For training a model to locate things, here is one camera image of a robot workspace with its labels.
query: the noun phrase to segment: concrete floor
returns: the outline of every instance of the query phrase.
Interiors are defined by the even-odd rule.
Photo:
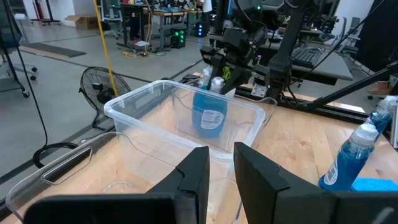
[[[87,53],[65,60],[22,53],[25,63],[35,64],[39,69],[37,80],[32,82],[32,86],[47,128],[49,144],[65,139],[78,142],[99,134],[100,131],[90,129],[89,126],[95,111],[78,89],[81,74],[87,67],[106,66],[100,36],[92,30],[77,30],[74,27],[57,25],[42,27],[38,23],[26,24],[25,29],[31,42],[45,42],[49,45]],[[154,81],[163,77],[172,77],[189,65],[198,62],[201,59],[199,49],[203,44],[207,44],[208,40],[188,37],[185,48],[172,49],[165,57],[151,55],[147,59],[126,58],[116,48],[116,40],[113,37],[107,37],[106,43],[111,66],[115,72]],[[14,63],[19,63],[19,57],[15,52],[11,54],[11,58]],[[175,80],[181,79],[187,73],[201,72],[205,67],[203,62],[198,63],[175,77]],[[355,81],[364,78],[362,72],[355,70],[353,70],[353,76]],[[28,88],[24,74],[18,73],[18,77]],[[125,80],[132,90],[146,84],[134,79],[125,78]],[[326,86],[304,81],[301,88],[293,87],[293,90],[303,95],[319,97],[339,90],[350,83],[338,81],[336,86]],[[366,111],[370,111],[376,105],[377,99],[369,101],[366,97],[366,90],[359,90],[342,98],[340,102],[361,106]],[[16,90],[1,93],[0,99],[0,144],[5,146],[0,149],[0,176],[2,176],[31,159],[33,153],[44,145],[45,137],[32,96],[25,99],[21,92]],[[111,125],[110,121],[102,124],[103,127]],[[82,129],[88,132],[81,135]],[[44,161],[54,160],[67,151],[61,149]],[[6,196],[13,185],[36,170],[35,167],[31,167],[0,185],[0,199]]]

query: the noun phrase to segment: blue spray bottle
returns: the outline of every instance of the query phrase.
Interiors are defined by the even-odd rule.
[[[374,124],[379,134],[376,140],[383,133],[388,123],[394,115],[394,110],[397,106],[397,96],[387,96],[384,100],[381,100],[377,108],[369,115],[368,122]]]
[[[325,190],[349,190],[370,153],[378,131],[371,123],[362,124],[343,143],[329,171],[319,180],[319,187]]]
[[[211,80],[210,91],[219,93],[224,86],[221,77]],[[196,92],[193,97],[192,123],[201,138],[216,138],[223,130],[227,101]]]

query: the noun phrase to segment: lab equipment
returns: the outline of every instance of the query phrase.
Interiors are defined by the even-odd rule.
[[[185,47],[185,40],[187,38],[187,29],[186,28],[174,28],[170,30],[171,36],[171,45],[173,48],[180,49]]]

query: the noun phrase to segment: yellow cable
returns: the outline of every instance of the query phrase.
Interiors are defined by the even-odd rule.
[[[118,91],[116,89],[116,86],[114,85],[114,80],[113,80],[113,75],[112,75],[112,67],[111,67],[111,62],[109,61],[109,55],[108,55],[108,50],[106,49],[106,43],[105,43],[105,38],[104,38],[104,32],[102,30],[101,26],[101,17],[100,17],[100,12],[98,11],[97,3],[96,0],[93,0],[94,8],[95,8],[95,14],[97,15],[97,22],[98,22],[98,27],[99,27],[99,32],[101,34],[101,39],[102,39],[102,45],[104,48],[104,54],[105,54],[105,60],[106,64],[108,66],[108,72],[109,72],[109,78],[111,79],[111,85],[112,89],[114,91],[114,95],[118,97]]]

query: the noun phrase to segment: blue sponge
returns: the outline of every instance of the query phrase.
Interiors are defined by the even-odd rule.
[[[398,185],[389,179],[362,178],[355,179],[352,191],[396,191]]]

